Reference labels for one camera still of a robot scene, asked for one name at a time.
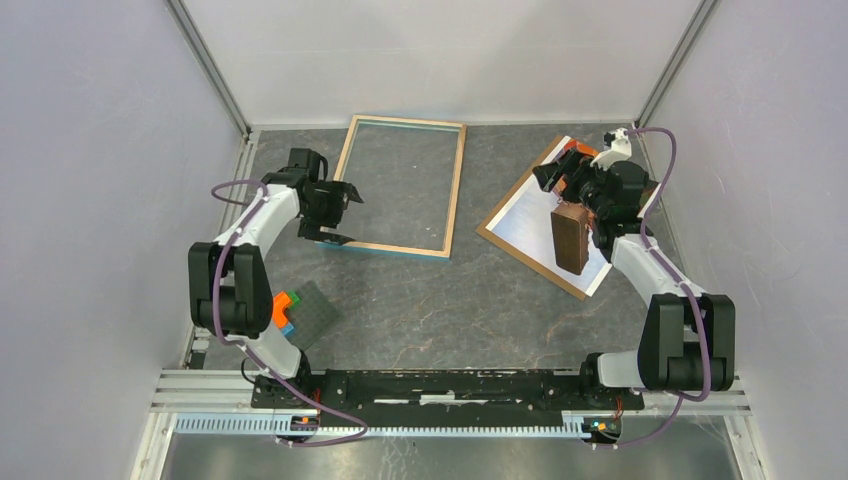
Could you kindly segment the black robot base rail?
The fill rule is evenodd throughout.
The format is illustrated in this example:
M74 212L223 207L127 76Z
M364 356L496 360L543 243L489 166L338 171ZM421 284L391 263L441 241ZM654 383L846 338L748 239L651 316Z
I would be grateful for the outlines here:
M310 399L342 412L324 427L553 427L564 412L641 411L627 389L592 386L570 370L326 370L295 382Z

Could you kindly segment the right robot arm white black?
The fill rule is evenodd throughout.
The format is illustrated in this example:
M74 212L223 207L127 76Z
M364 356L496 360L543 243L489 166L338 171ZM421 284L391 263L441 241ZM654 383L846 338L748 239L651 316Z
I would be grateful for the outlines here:
M587 357L577 382L580 400L602 408L618 388L694 401L728 390L735 378L735 305L688 280L659 248L640 215L655 185L648 173L629 160L601 167L576 147L532 173L560 201L551 213L557 265L579 273L595 247L647 306L636 349Z

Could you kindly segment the wooden picture frame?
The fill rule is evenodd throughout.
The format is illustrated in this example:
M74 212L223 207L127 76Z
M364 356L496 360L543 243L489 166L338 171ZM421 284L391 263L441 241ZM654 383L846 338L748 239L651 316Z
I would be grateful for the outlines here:
M333 174L364 200L334 230L345 248L449 259L466 134L458 122L353 116Z

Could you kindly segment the hot air balloon photo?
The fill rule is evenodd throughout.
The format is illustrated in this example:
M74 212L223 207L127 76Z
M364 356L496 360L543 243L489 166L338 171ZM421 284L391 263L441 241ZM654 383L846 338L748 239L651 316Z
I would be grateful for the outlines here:
M600 153L571 137L554 141L529 169L552 161L560 152L577 149L592 161ZM581 274L593 245L612 267L616 238L642 230L644 208L653 193L655 182L631 158L612 167L612 192L616 204L612 209L592 212L581 204L558 200L550 214L556 265L573 274Z

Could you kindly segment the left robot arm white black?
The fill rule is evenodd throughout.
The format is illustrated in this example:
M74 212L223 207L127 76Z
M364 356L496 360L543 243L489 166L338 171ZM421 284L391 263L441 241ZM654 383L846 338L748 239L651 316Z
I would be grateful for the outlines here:
M357 188L328 177L328 161L308 148L293 148L287 164L259 180L247 179L254 196L243 213L214 240L188 251L189 306L193 324L227 346L241 349L290 407L306 405L314 381L305 353L291 344L273 318L274 295L265 258L284 228L298 237L334 246L350 243L336 233Z

